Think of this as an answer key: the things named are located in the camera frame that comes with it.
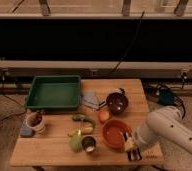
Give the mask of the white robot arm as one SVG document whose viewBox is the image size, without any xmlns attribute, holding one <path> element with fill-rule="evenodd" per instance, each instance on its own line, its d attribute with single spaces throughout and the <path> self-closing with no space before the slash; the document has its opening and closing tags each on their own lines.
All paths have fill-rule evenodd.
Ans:
<svg viewBox="0 0 192 171">
<path fill-rule="evenodd" d="M 174 106 L 165 106 L 150 112 L 146 120 L 125 141 L 125 151 L 151 148 L 163 137 L 192 155 L 192 131 L 180 123 L 181 119 L 181 111 Z"/>
</svg>

